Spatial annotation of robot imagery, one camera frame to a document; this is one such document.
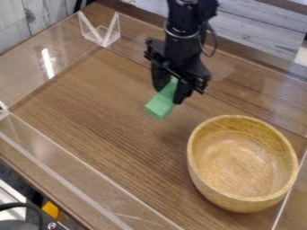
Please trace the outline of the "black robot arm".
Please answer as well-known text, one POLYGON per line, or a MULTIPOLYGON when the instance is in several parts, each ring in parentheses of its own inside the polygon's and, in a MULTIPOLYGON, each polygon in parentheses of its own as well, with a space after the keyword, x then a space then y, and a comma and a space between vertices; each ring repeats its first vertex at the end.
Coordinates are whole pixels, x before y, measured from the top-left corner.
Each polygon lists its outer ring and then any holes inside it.
POLYGON ((172 102, 182 104, 194 92, 203 93, 212 79, 200 56, 212 58, 218 34, 210 20, 218 16, 219 0, 167 0, 164 40, 147 38, 144 57, 151 62, 154 88, 160 92, 178 79, 172 102))

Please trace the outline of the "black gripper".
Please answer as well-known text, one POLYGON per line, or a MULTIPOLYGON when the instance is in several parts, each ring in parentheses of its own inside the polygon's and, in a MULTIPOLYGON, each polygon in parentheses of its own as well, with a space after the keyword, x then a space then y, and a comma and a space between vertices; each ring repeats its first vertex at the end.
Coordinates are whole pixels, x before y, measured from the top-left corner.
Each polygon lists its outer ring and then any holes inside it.
POLYGON ((171 81, 179 80, 172 102, 178 105, 192 95, 203 93, 211 80, 211 73, 202 62, 200 55, 215 55, 219 40, 211 26, 200 26, 195 33, 186 34, 164 27, 166 40, 147 38, 146 59, 151 62, 151 77, 159 92, 171 81))

